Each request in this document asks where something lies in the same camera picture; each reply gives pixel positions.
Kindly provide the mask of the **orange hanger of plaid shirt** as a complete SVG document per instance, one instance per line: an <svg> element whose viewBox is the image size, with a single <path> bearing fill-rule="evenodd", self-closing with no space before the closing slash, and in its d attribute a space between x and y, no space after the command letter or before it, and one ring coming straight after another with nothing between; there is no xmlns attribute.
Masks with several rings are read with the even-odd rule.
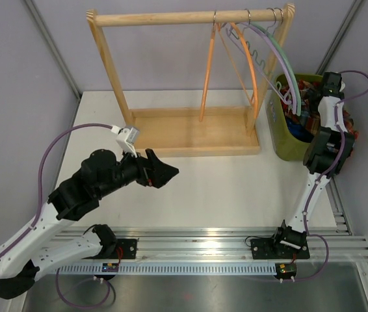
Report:
<svg viewBox="0 0 368 312"><path fill-rule="evenodd" d="M211 75L211 66L212 66L213 54L214 54L214 48L215 48L216 18L217 18L217 11L214 11L213 26L211 29L211 35L209 39L209 49L208 49L208 54L207 54L204 87L202 91L202 100L201 100L201 105L200 105L199 122L202 122L205 116L205 106L206 106L206 101L207 101L207 93L208 93L209 80L210 80L210 75Z"/></svg>

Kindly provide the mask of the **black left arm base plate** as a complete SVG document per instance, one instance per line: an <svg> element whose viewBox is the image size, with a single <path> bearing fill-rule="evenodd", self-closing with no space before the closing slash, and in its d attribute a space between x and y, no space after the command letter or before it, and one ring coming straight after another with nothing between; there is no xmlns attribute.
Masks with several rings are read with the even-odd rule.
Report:
<svg viewBox="0 0 368 312"><path fill-rule="evenodd" d="M121 255L121 260L135 259L137 244L137 239L117 239L115 245L104 247L99 254L87 257L86 259L118 259L119 255Z"/></svg>

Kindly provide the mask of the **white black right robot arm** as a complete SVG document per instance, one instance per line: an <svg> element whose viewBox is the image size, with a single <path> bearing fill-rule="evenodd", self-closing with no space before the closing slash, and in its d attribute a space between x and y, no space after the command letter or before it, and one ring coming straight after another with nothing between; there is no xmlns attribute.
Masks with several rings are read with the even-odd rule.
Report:
<svg viewBox="0 0 368 312"><path fill-rule="evenodd" d="M305 152L303 165L308 175L295 211L284 220L270 240L269 250L282 259L308 259L308 224L317 200L333 176L350 156L355 136L349 133L344 117L342 75L326 72L313 106L320 116L320 127Z"/></svg>

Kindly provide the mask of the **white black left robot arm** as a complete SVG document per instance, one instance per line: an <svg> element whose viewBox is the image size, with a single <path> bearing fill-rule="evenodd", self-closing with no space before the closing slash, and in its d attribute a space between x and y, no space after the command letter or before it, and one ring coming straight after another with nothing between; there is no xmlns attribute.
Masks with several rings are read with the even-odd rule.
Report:
<svg viewBox="0 0 368 312"><path fill-rule="evenodd" d="M80 259L112 257L117 238L107 224L94 226L64 246L44 249L44 244L118 189L132 182L159 189L178 173L178 168L159 160L152 149L146 150L145 157L124 153L120 161L110 150L94 151L49 195L40 216L18 231L24 237L12 237L0 246L0 298L13 299L46 274Z"/></svg>

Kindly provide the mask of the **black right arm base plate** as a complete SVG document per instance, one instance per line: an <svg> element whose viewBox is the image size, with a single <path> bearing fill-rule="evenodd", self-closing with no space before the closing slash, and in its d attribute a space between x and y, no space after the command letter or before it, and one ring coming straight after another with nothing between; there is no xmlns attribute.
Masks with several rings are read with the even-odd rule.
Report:
<svg viewBox="0 0 368 312"><path fill-rule="evenodd" d="M288 245L274 244L271 238L253 238L250 239L250 249L252 257L255 260L271 260L271 259L285 259L285 260L303 260L310 259L308 245L306 249L297 250Z"/></svg>

